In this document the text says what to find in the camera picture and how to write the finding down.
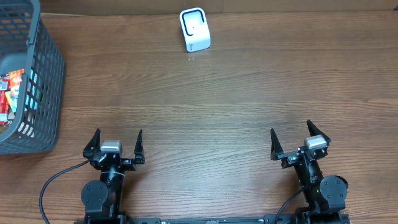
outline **black cable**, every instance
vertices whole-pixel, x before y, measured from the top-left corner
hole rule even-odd
[[[293,194],[293,196],[291,196],[289,199],[287,199],[287,201],[281,206],[281,208],[279,209],[278,214],[276,214],[275,217],[275,224],[278,223],[278,219],[279,219],[279,215],[282,213],[282,211],[285,209],[285,207],[296,197],[298,196],[301,192],[303,192],[305,190],[305,187],[302,187],[298,192],[296,192],[296,194]]]
[[[75,166],[73,166],[73,167],[71,167],[71,168],[67,168],[66,170],[63,170],[63,171],[59,172],[58,174],[55,174],[54,176],[52,176],[51,178],[49,178],[49,180],[44,184],[43,189],[42,189],[42,191],[41,191],[41,193],[40,193],[39,207],[40,207],[40,213],[41,213],[42,216],[43,216],[43,219],[44,219],[45,224],[50,224],[50,222],[49,222],[49,220],[47,219],[47,217],[45,216],[45,213],[44,213],[44,210],[43,210],[43,195],[44,195],[44,191],[45,191],[45,189],[47,188],[47,186],[49,185],[49,183],[50,183],[51,181],[53,181],[55,178],[61,176],[62,174],[66,173],[66,172],[69,172],[69,171],[71,171],[71,170],[73,170],[73,169],[79,168],[79,167],[81,167],[81,166],[83,166],[83,165],[89,163],[90,161],[91,161],[91,159],[88,159],[88,160],[86,160],[85,162],[82,162],[81,164],[78,164],[78,165],[75,165]]]

